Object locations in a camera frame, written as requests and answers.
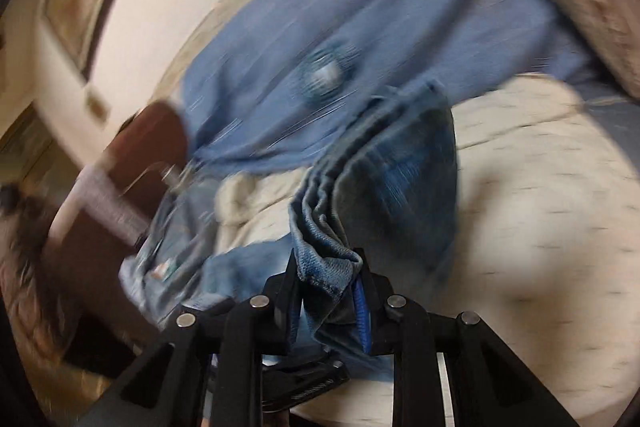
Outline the blue denim jeans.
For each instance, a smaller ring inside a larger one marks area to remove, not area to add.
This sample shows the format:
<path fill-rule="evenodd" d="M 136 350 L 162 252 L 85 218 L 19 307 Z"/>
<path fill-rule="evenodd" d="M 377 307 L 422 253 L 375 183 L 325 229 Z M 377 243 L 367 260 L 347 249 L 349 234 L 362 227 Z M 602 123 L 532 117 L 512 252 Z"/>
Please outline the blue denim jeans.
<path fill-rule="evenodd" d="M 343 355 L 352 375 L 387 381 L 372 350 L 363 270 L 430 300 L 457 230 L 458 158 L 442 90 L 419 80 L 371 98 L 310 167 L 268 176 L 186 169 L 140 251 L 122 262 L 128 299 L 155 325 L 180 306 L 243 301 L 283 275 L 285 337 Z"/>

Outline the cream leaf-print bedsheet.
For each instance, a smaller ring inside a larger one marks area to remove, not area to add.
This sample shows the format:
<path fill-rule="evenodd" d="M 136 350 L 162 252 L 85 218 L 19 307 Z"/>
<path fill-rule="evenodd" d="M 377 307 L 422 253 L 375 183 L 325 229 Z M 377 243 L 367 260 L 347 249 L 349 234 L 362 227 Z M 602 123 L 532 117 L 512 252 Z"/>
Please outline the cream leaf-print bedsheet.
<path fill-rule="evenodd" d="M 450 107 L 457 230 L 430 300 L 473 310 L 583 426 L 639 384 L 639 178 L 578 94 L 521 75 Z"/>

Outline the brown wooden headboard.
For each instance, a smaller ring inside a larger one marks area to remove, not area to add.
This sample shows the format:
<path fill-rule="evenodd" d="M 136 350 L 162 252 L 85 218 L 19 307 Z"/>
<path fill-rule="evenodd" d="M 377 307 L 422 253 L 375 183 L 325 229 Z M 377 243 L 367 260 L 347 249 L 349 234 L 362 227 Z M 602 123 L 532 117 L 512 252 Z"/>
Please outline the brown wooden headboard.
<path fill-rule="evenodd" d="M 114 186 L 119 202 L 151 221 L 167 185 L 163 173 L 186 165 L 188 142 L 178 109 L 157 101 L 132 117 L 93 165 Z M 123 239 L 88 213 L 89 185 L 76 182 L 58 210 L 42 261 L 61 293 L 115 331 L 146 343 L 156 334 L 130 303 L 118 272 L 137 254 L 138 242 Z"/>

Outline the blue plaid pillow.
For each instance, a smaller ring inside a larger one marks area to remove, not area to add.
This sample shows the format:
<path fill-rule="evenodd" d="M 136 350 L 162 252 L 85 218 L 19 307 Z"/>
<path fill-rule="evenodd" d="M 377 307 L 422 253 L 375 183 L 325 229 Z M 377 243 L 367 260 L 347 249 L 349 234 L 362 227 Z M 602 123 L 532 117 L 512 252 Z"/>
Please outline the blue plaid pillow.
<path fill-rule="evenodd" d="M 288 170 L 370 98 L 424 80 L 456 104 L 523 72 L 622 94 L 551 0 L 253 0 L 183 75 L 183 122 L 190 155 L 223 173 Z"/>

